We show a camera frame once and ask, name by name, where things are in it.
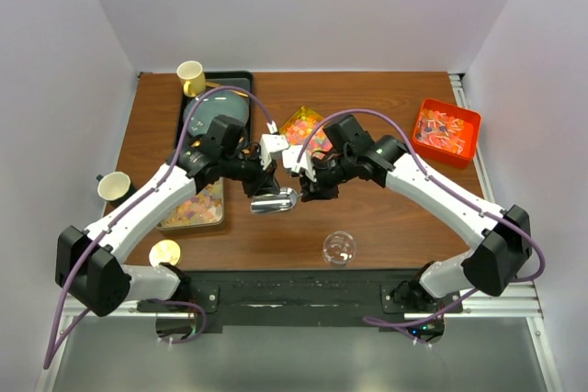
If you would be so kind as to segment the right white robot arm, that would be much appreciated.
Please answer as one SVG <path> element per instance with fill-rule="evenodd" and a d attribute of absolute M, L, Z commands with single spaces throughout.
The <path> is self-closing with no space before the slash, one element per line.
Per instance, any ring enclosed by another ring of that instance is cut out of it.
<path fill-rule="evenodd" d="M 476 289 L 498 297 L 531 257 L 530 219 L 519 206 L 504 209 L 465 190 L 427 165 L 406 141 L 373 140 L 351 114 L 324 124 L 331 149 L 318 159 L 304 145 L 293 149 L 292 172 L 300 176 L 303 201 L 337 197 L 339 185 L 359 178 L 412 200 L 448 227 L 469 250 L 426 264 L 390 291 L 402 308 L 428 312 L 443 297 Z"/>

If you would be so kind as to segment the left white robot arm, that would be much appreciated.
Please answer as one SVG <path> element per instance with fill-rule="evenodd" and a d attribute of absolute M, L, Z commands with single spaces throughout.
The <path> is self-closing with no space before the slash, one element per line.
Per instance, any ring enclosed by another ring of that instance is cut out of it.
<path fill-rule="evenodd" d="M 202 135 L 181 135 L 171 157 L 129 199 L 85 229 L 70 226 L 60 234 L 57 284 L 98 317 L 131 300 L 158 299 L 170 311 L 184 309 L 193 297 L 187 274 L 170 263 L 126 261 L 157 224 L 221 177 L 242 182 L 249 197 L 278 193 L 275 158 L 288 141 L 274 125 L 270 129 L 251 152 L 244 150 L 242 123 L 227 116 L 212 119 Z"/>

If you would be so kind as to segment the gold tin of gummy candies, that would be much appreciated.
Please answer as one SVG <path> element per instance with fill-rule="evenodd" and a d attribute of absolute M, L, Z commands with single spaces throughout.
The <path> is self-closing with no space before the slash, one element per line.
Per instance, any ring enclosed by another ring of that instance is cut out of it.
<path fill-rule="evenodd" d="M 301 106 L 281 126 L 279 133 L 286 136 L 290 145 L 301 145 L 322 120 L 323 116 L 318 112 L 307 106 Z M 309 142 L 307 151 L 323 157 L 331 148 L 331 142 L 323 130 L 319 129 Z"/>

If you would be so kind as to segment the metal candy scoop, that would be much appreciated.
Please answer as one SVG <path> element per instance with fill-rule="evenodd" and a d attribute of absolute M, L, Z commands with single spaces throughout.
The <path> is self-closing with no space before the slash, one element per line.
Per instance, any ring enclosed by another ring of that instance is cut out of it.
<path fill-rule="evenodd" d="M 267 215 L 292 210 L 300 200 L 299 193 L 290 187 L 281 187 L 277 194 L 254 196 L 250 203 L 255 215 Z"/>

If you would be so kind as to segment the silver tin of popsicle candies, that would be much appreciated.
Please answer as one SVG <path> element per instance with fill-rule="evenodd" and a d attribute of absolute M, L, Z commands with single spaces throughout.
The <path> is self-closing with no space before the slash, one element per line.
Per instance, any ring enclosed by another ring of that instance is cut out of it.
<path fill-rule="evenodd" d="M 172 210 L 156 228 L 161 231 L 207 228 L 224 221 L 224 183 L 220 178 Z"/>

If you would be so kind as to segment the clear plastic jar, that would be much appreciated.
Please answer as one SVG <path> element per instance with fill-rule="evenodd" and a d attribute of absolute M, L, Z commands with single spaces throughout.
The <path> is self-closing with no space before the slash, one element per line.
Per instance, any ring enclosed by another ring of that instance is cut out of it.
<path fill-rule="evenodd" d="M 335 231 L 325 238 L 322 245 L 322 257 L 333 267 L 343 268 L 355 257 L 356 241 L 346 231 Z"/>

